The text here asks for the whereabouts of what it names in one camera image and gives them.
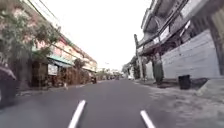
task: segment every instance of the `wall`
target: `wall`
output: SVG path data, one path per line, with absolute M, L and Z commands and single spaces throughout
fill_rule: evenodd
M 189 0 L 187 4 L 184 6 L 184 8 L 181 10 L 181 14 L 183 17 L 187 17 L 188 14 L 196 8 L 200 2 L 203 0 Z
M 146 78 L 147 79 L 154 79 L 153 70 L 152 70 L 152 62 L 151 61 L 148 64 L 146 64 Z
M 218 78 L 217 53 L 210 31 L 206 30 L 162 56 L 165 78 L 190 74 L 192 78 Z

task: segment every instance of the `building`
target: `building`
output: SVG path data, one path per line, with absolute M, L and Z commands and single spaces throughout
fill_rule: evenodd
M 223 77 L 223 10 L 223 0 L 153 1 L 137 45 L 139 55 L 148 59 L 147 77 L 153 78 L 152 58 L 161 60 L 164 78 Z
M 52 23 L 50 23 L 34 6 L 31 0 L 1 0 L 0 9 L 9 10 L 14 14 L 14 16 L 25 16 L 28 19 L 30 25 L 44 24 L 57 30 L 58 35 L 60 36 L 59 41 L 55 42 L 50 47 L 52 53 L 47 56 L 49 61 L 43 66 L 43 68 L 47 69 L 48 72 L 44 72 L 44 74 L 48 73 L 48 75 L 52 77 L 58 77 L 61 69 L 74 66 L 74 60 L 77 58 L 85 61 L 86 65 L 83 67 L 84 69 L 89 72 L 96 72 L 97 62 L 92 59 L 86 52 L 81 50 L 78 46 L 73 44 L 68 38 L 65 37 L 65 35 L 61 34 L 59 28 L 57 27 L 57 24 L 52 25 Z M 45 42 L 37 42 L 37 45 L 33 46 L 32 50 L 36 51 L 43 47 L 46 47 Z M 31 78 L 31 76 L 34 77 L 37 74 L 35 73 L 35 69 L 32 70 L 32 67 L 35 66 L 28 63 L 28 61 L 28 59 L 26 61 L 21 61 L 22 63 L 24 63 L 23 67 L 21 68 L 22 71 L 19 71 L 19 73 L 22 73 L 19 74 L 19 76 L 23 76 L 21 78 L 22 85 L 30 85 L 31 79 L 33 79 Z

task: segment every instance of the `parked car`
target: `parked car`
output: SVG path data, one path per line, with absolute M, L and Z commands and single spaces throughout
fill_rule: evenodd
M 134 77 L 132 77 L 131 75 L 128 76 L 128 80 L 134 80 Z
M 0 66 L 0 108 L 12 104 L 18 89 L 18 81 L 13 72 Z

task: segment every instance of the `street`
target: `street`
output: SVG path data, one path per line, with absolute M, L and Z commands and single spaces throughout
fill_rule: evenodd
M 19 97 L 0 113 L 1 128 L 66 128 L 80 100 L 86 100 L 80 128 L 145 128 L 146 110 L 156 128 L 221 128 L 224 106 L 191 91 L 158 89 L 129 80 Z

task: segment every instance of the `awning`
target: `awning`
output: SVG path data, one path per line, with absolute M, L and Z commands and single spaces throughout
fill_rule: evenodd
M 62 62 L 59 62 L 59 61 L 52 60 L 52 62 L 53 62 L 54 64 L 56 64 L 57 66 L 60 66 L 60 67 L 63 67 L 63 68 L 69 68 L 69 67 L 72 67 L 72 65 L 65 64 L 65 63 L 62 63 Z
M 151 54 L 154 53 L 154 50 L 156 48 L 160 47 L 161 45 L 162 45 L 162 43 L 157 43 L 149 48 L 143 49 L 143 51 L 139 53 L 139 56 L 150 56 Z

